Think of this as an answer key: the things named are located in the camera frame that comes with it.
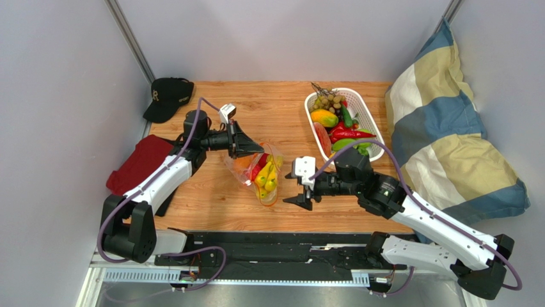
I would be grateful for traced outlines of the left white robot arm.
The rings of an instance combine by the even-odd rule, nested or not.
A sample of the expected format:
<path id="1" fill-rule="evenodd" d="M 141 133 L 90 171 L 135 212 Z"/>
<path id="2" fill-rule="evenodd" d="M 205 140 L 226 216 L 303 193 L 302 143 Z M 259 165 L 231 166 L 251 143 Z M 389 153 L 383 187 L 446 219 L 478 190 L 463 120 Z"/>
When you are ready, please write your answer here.
<path id="1" fill-rule="evenodd" d="M 222 130 L 210 128 L 206 112 L 186 114 L 184 131 L 162 164 L 144 181 L 121 196 L 110 195 L 103 204 L 97 247 L 113 263 L 146 262 L 151 256 L 179 256 L 187 243 L 182 230 L 158 230 L 155 214 L 177 188 L 202 166 L 207 152 L 224 150 L 237 159 L 261 154 L 264 149 L 227 119 Z"/>

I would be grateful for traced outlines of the yellow banana bunch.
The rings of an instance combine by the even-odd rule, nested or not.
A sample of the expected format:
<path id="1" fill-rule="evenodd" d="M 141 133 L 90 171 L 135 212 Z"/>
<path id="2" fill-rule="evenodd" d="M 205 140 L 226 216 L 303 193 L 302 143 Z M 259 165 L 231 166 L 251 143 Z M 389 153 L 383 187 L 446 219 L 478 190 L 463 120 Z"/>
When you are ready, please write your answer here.
<path id="1" fill-rule="evenodd" d="M 276 201 L 278 178 L 283 165 L 283 158 L 279 155 L 269 153 L 268 160 L 269 162 L 261 169 L 256 179 L 252 182 L 258 199 L 264 205 L 272 205 Z"/>

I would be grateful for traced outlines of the wrinkled red fruit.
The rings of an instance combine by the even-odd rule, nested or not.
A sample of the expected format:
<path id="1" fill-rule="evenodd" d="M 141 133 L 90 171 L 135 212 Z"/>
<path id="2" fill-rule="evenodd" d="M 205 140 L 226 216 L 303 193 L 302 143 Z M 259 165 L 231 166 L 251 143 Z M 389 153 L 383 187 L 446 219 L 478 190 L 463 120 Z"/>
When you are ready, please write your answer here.
<path id="1" fill-rule="evenodd" d="M 250 173 L 250 180 L 253 182 L 261 171 L 262 167 L 260 165 L 255 165 Z"/>

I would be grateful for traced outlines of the watermelon slice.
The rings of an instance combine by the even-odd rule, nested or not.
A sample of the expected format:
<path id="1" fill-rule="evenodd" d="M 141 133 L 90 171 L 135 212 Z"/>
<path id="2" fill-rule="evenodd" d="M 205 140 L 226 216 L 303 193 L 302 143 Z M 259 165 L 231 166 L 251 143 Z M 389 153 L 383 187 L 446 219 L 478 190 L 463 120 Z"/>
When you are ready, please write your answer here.
<path id="1" fill-rule="evenodd" d="M 326 128 L 322 124 L 317 123 L 317 122 L 313 123 L 313 127 L 315 129 L 316 134 L 317 134 L 317 137 L 318 137 L 320 146 L 322 148 L 322 151 L 324 152 L 324 155 L 327 158 L 329 158 L 329 156 L 331 155 L 332 145 L 331 145 L 331 141 L 329 139 L 329 135 L 328 135 L 328 132 L 327 132 Z"/>

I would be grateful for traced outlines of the clear orange zip top bag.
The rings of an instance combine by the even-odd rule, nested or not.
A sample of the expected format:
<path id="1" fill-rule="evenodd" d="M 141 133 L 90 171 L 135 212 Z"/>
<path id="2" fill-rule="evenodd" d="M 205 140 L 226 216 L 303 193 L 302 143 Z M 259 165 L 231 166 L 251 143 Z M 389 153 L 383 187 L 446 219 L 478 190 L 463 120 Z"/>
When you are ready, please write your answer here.
<path id="1" fill-rule="evenodd" d="M 247 157 L 223 157 L 225 166 L 243 185 L 253 190 L 259 203 L 272 207 L 278 201 L 278 189 L 283 154 L 272 144 L 262 142 L 263 153 L 254 153 Z"/>

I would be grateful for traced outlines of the red pomegranate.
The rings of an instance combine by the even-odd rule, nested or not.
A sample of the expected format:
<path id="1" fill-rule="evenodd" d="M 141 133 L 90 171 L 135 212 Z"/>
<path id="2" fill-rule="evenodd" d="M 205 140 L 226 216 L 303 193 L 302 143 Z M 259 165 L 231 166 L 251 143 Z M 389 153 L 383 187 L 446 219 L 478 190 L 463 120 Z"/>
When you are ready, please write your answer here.
<path id="1" fill-rule="evenodd" d="M 258 160 L 258 165 L 263 168 L 268 162 L 268 156 L 269 154 L 268 153 L 263 153 L 260 157 L 260 159 Z"/>

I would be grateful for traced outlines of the orange persimmon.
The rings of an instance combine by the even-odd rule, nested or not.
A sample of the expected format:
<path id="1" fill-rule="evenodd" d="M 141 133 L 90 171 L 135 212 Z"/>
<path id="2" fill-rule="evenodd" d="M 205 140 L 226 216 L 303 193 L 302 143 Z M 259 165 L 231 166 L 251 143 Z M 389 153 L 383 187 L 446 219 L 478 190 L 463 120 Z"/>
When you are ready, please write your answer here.
<path id="1" fill-rule="evenodd" d="M 237 171 L 244 171 L 249 168 L 252 162 L 253 158 L 251 156 L 239 157 L 233 160 L 233 168 Z"/>

